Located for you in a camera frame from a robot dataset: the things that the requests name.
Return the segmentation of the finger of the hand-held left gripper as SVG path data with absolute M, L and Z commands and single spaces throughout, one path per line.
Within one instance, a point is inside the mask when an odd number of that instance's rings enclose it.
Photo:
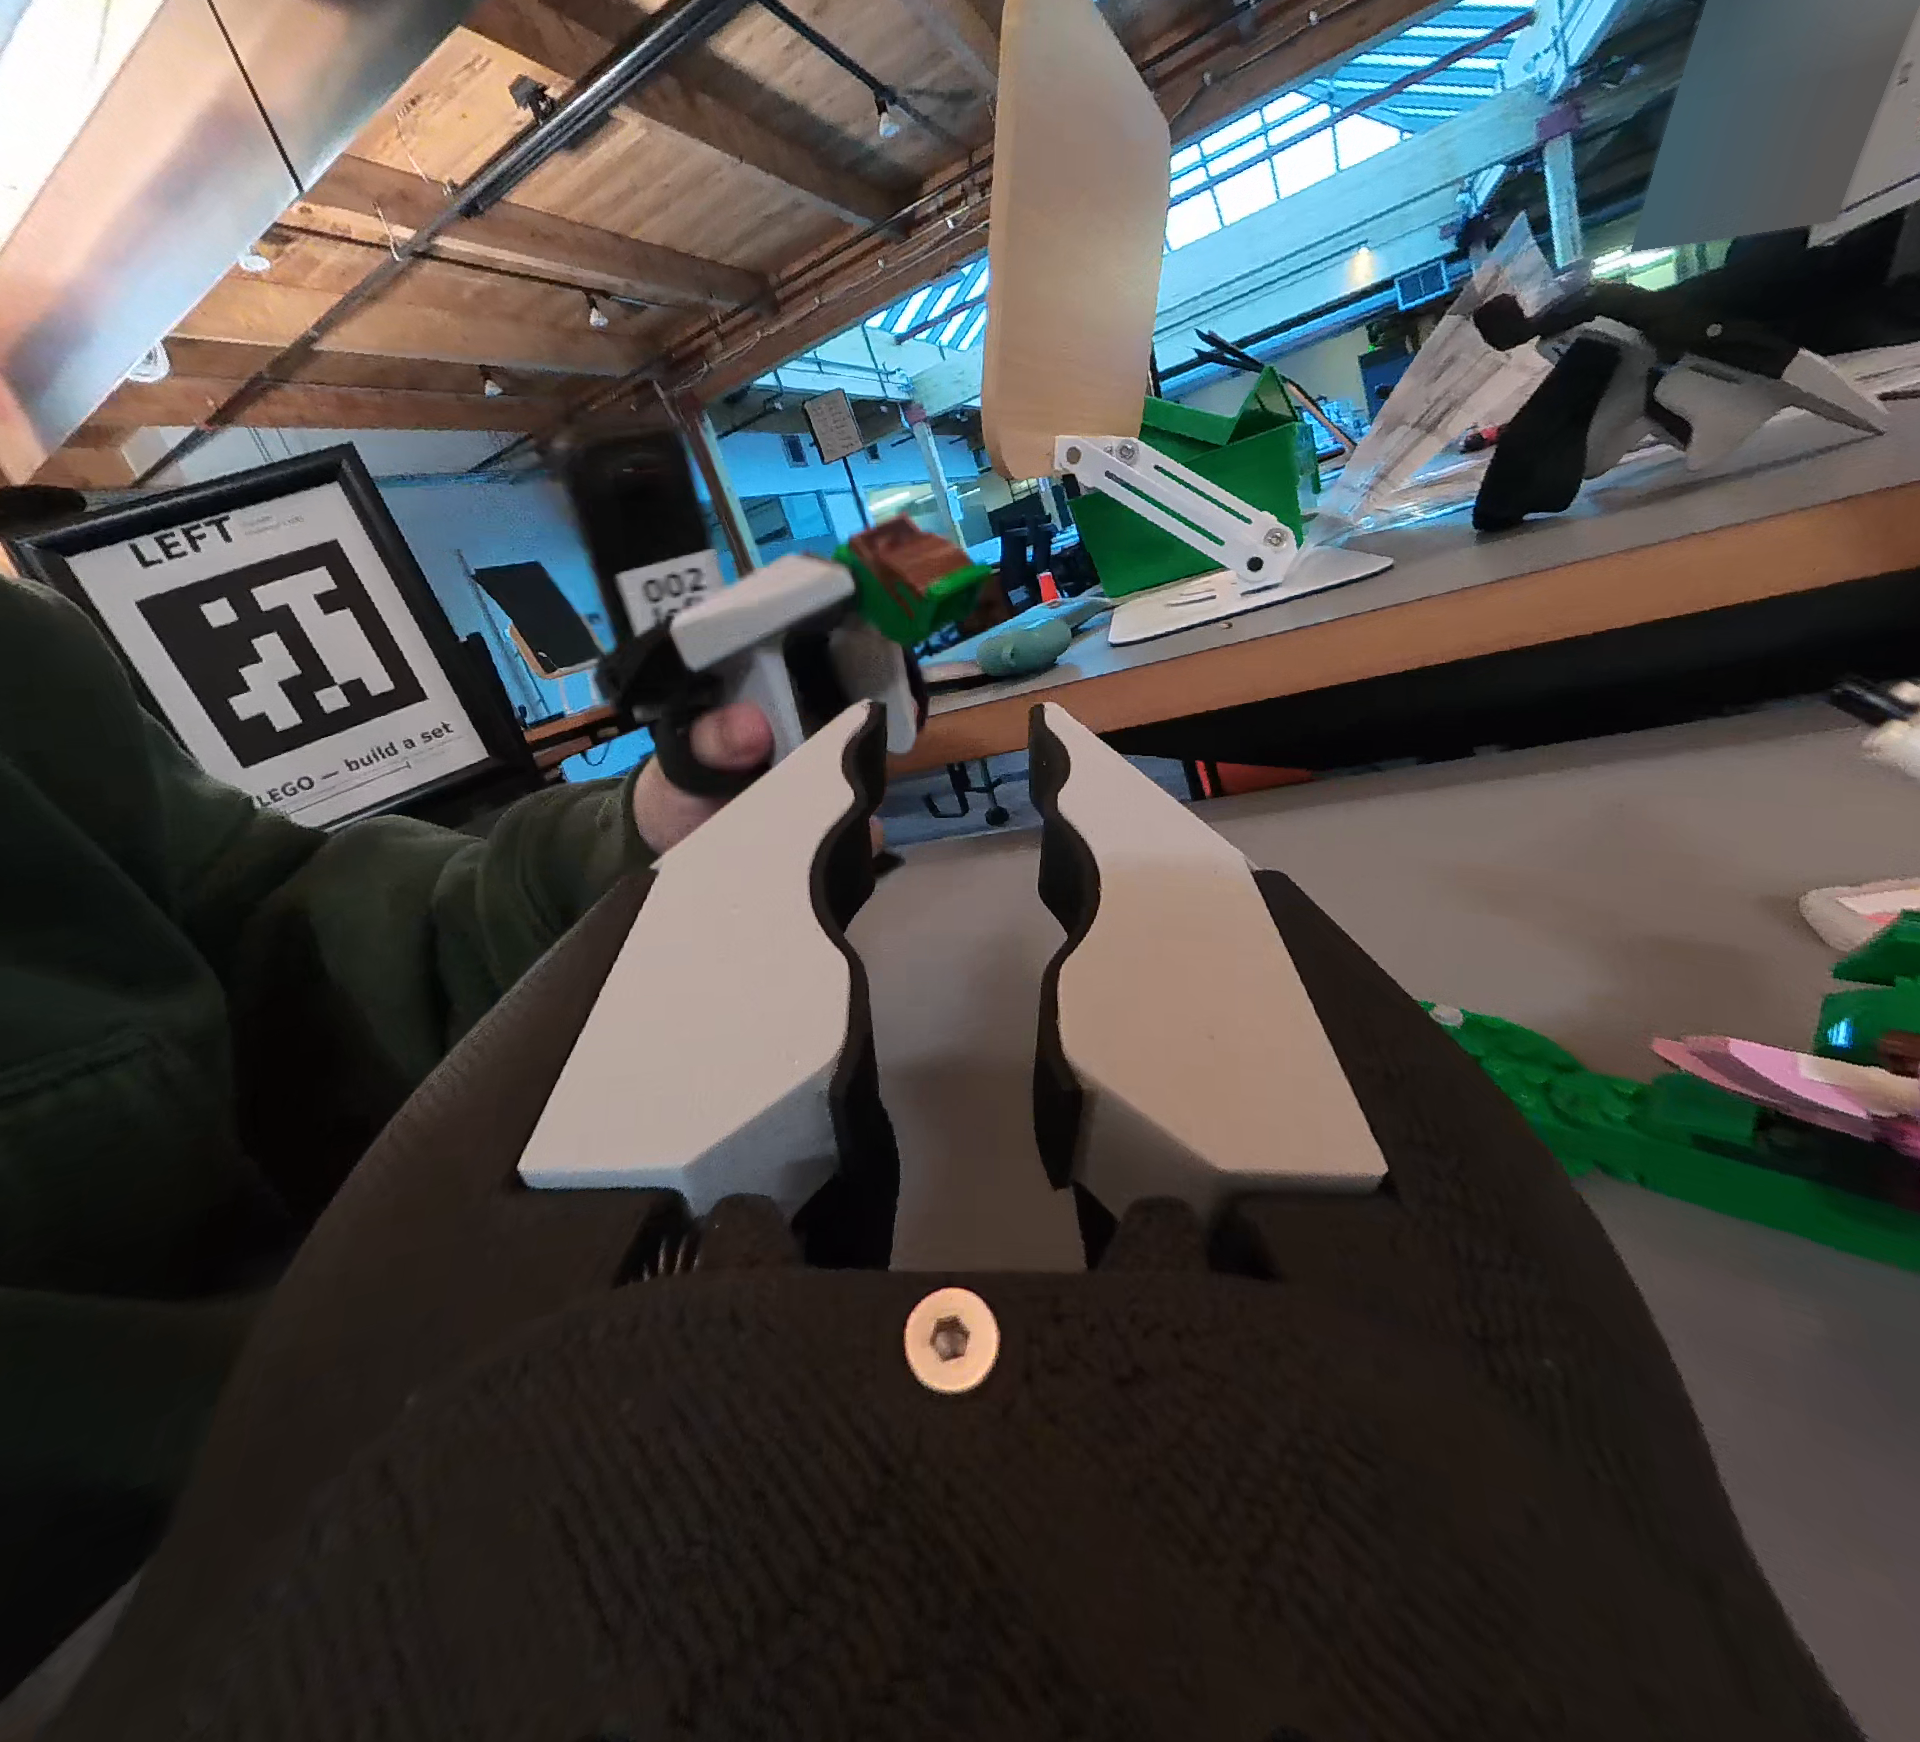
M 891 760 L 906 760 L 924 731 L 924 666 L 915 649 L 900 649 L 871 619 L 844 612 L 828 629 L 828 712 L 844 703 L 883 712 L 883 746 Z
M 768 719 L 768 760 L 801 752 L 844 712 L 837 631 L 850 619 L 850 570 L 816 554 L 782 554 L 707 602 L 668 619 L 668 644 L 697 682 L 697 713 L 750 703 Z

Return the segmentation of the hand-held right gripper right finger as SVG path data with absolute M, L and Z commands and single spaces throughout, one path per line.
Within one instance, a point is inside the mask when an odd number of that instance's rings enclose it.
M 1061 703 L 1034 703 L 1040 994 L 1034 1120 L 1085 1197 L 1373 1192 L 1376 1132 L 1250 858 Z

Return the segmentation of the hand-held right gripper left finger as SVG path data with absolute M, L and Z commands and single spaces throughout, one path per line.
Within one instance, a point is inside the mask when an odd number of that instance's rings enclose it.
M 527 1187 L 812 1197 L 842 1169 L 883 730 L 883 703 L 844 703 L 668 847 L 519 1150 Z

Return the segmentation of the green lego brick assembly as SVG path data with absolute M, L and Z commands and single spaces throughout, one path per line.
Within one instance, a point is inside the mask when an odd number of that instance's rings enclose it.
M 924 649 L 924 636 L 967 629 L 996 577 L 956 538 L 936 538 L 906 515 L 850 530 L 828 563 L 850 570 L 860 619 L 900 649 Z

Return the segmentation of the green lego plant build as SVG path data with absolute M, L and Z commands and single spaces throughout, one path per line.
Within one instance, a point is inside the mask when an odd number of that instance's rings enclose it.
M 1920 1268 L 1920 923 L 1870 914 L 1809 1051 L 1653 1036 L 1653 1082 L 1478 1011 L 1423 1015 L 1505 1086 L 1568 1178 L 1610 1178 L 1851 1258 Z

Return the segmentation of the person's left hand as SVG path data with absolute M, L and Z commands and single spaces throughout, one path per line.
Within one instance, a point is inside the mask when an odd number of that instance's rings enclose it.
M 713 703 L 683 719 L 683 760 L 713 771 L 713 777 L 743 777 L 743 787 L 768 771 L 774 731 L 755 703 Z M 726 801 L 713 796 L 683 796 L 664 760 L 651 760 L 635 779 L 635 824 L 651 853 L 681 847 L 697 834 Z

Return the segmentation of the grey-green oblong object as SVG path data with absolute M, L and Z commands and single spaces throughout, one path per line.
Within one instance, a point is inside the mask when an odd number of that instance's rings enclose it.
M 974 636 L 974 661 L 986 682 L 1034 682 L 1051 673 L 1075 644 L 1061 612 L 1028 612 Z

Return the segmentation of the large framed marker sign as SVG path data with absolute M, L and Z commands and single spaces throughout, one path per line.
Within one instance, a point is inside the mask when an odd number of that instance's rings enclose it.
M 260 812 L 462 824 L 541 787 L 494 656 L 454 631 L 346 441 L 36 525 L 5 554 Z

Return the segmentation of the wood-edged side table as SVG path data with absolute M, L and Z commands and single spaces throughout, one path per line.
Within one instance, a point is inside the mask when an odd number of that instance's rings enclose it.
M 1391 530 L 1391 570 L 1294 594 L 1154 644 L 1085 631 L 1061 666 L 936 698 L 891 777 L 936 777 L 1028 746 L 1034 703 L 1097 731 L 1219 713 L 1294 693 L 1443 666 L 1496 649 L 1809 594 L 1920 563 L 1920 404 L 1881 438 L 1787 410 L 1730 468 L 1628 470 L 1565 520 L 1478 538 L 1465 520 Z

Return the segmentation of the wooden book stand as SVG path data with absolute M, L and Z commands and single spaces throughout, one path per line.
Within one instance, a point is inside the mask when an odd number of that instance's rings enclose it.
M 1002 0 L 996 60 L 986 445 L 1014 482 L 1070 482 L 1070 520 L 1078 487 L 1102 487 L 1169 530 L 1194 525 L 1219 563 L 1219 570 L 1119 594 L 1108 644 L 1391 570 L 1391 554 L 1320 546 L 1137 441 L 1169 118 L 1092 0 Z

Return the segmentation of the clear plastic stand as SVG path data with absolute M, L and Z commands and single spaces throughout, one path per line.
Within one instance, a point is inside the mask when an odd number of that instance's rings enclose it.
M 1343 475 L 1320 493 L 1305 538 L 1352 544 L 1465 515 L 1478 503 L 1478 475 L 1492 470 L 1492 445 L 1465 456 L 1465 438 L 1505 432 L 1558 361 L 1534 335 L 1522 346 L 1492 346 L 1475 316 L 1492 301 L 1512 301 L 1522 316 L 1538 316 L 1565 301 L 1565 286 L 1568 278 L 1538 253 L 1534 223 L 1510 223 L 1496 253 L 1465 273 L 1443 320 L 1391 388 Z

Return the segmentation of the pink white packet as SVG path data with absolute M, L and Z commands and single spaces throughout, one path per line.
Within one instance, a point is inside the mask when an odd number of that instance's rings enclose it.
M 1920 884 L 1894 875 L 1894 884 L 1809 886 L 1792 909 L 1825 948 L 1853 956 L 1903 914 L 1920 914 Z

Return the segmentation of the spare hand-held gripper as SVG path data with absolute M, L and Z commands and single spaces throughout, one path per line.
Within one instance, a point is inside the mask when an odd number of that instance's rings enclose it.
M 1558 346 L 1548 377 L 1505 418 L 1478 475 L 1475 530 L 1496 538 L 1538 515 L 1568 515 L 1583 482 L 1616 470 L 1641 441 L 1671 441 L 1685 468 L 1730 457 L 1775 410 L 1813 410 L 1881 438 L 1885 401 L 1803 339 L 1730 303 L 1583 286 L 1542 309 L 1496 292 L 1475 309 L 1486 346 Z

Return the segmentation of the grey monitor back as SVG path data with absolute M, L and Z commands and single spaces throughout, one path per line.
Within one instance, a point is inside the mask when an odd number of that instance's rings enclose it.
M 1920 0 L 1703 0 L 1634 253 L 1828 247 L 1920 198 Z

